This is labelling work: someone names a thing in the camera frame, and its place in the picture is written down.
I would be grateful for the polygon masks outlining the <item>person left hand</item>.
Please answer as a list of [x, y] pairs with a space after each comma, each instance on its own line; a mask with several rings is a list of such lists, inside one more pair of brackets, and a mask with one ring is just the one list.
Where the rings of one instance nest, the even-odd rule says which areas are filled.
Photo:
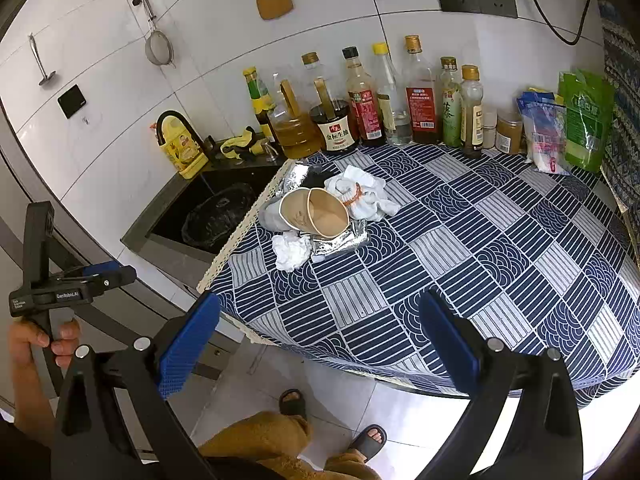
[[60, 338], [51, 340], [50, 337], [35, 323], [19, 320], [12, 324], [8, 336], [10, 362], [13, 367], [34, 367], [32, 347], [50, 349], [53, 352], [55, 364], [66, 370], [72, 362], [75, 351], [79, 346], [80, 327], [76, 320], [64, 323], [60, 327]]

